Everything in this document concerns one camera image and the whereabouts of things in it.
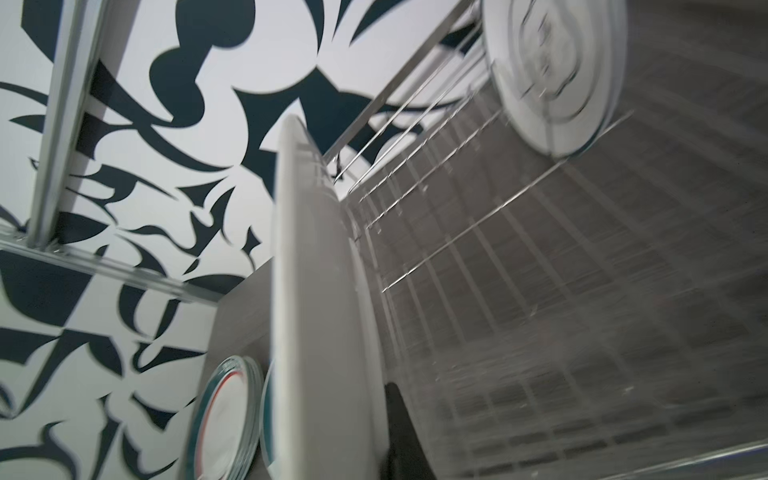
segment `abstract pattern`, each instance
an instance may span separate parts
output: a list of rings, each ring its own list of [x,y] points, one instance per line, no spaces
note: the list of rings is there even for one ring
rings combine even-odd
[[[91,253],[109,246],[104,255],[113,260],[211,290],[231,290],[271,257],[282,117],[298,114],[319,149],[326,150],[454,4],[113,2],[61,200],[58,241]],[[0,136],[13,144],[4,168],[15,173],[0,180],[8,192],[0,193],[0,222],[24,229],[61,0],[10,0],[0,8],[9,26],[3,45],[19,46],[13,53],[18,57],[7,64],[26,72],[6,78],[4,69],[0,75],[0,99],[9,99],[0,103]],[[468,18],[459,22],[350,142],[343,162],[372,138],[427,68],[446,56],[451,59],[445,79],[459,68],[470,51],[455,46],[472,29],[469,23]],[[37,70],[26,71],[22,55],[33,58]],[[470,78],[388,156],[436,121],[466,92]],[[407,121],[416,120],[444,82],[432,83],[406,110]],[[389,125],[338,183],[339,193],[344,195],[406,127]]]
[[[0,252],[0,478],[176,478],[215,312]]]

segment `wire basket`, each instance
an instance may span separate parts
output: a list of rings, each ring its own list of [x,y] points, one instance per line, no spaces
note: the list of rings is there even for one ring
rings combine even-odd
[[[768,137],[743,112],[768,88],[737,49],[765,33],[675,5],[630,3],[618,122],[581,156],[533,151],[487,83],[343,202],[440,478],[766,470]]]

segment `gray surface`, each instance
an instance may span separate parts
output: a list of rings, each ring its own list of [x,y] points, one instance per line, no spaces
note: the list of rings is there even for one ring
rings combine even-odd
[[[389,378],[440,478],[599,478],[768,437],[768,18],[629,13],[630,120],[384,296],[359,238]],[[417,177],[498,108],[483,95],[413,158]],[[384,286],[551,161],[494,121],[449,165],[369,230]],[[366,225],[413,184],[403,168],[373,210],[365,185],[348,205]],[[264,365],[268,290],[267,267],[225,297],[207,372],[233,353]]]

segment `patterned backdrop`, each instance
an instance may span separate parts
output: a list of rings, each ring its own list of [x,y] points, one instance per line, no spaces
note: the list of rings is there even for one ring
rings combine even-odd
[[[62,2],[0,2],[0,224],[16,230],[29,218]],[[114,0],[58,241],[231,290],[271,256],[281,118],[298,114],[324,151],[454,4]],[[462,19],[345,147],[343,162],[448,60],[339,195],[478,54],[455,49],[473,27]],[[0,281],[0,478],[176,478],[215,308],[7,252]]]

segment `black and white patterned wall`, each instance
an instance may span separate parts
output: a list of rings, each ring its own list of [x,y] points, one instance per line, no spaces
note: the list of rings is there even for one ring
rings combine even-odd
[[[28,222],[63,1],[0,2],[0,227]],[[455,0],[111,4],[58,241],[227,292],[271,257],[282,117],[327,149]],[[455,50],[473,26],[462,19],[345,147],[344,163],[449,60],[339,195],[478,53]],[[0,279],[0,478],[176,478],[215,307],[2,251]]]

